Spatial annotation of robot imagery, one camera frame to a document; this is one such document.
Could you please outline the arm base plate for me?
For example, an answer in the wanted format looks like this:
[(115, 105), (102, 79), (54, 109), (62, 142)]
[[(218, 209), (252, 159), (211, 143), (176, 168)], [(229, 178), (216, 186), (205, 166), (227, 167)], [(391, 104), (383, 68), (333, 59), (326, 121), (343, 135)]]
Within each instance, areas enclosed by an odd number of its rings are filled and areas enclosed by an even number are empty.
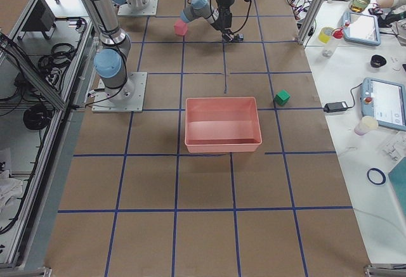
[(144, 17), (155, 16), (159, 0), (127, 0), (119, 7), (118, 16)]
[(91, 110), (93, 113), (141, 113), (146, 86), (146, 72), (130, 72), (128, 73), (128, 81), (120, 93), (108, 99), (115, 93), (113, 90), (105, 89), (103, 81), (99, 79), (98, 88), (102, 88), (102, 91), (96, 93), (96, 103), (92, 105)]

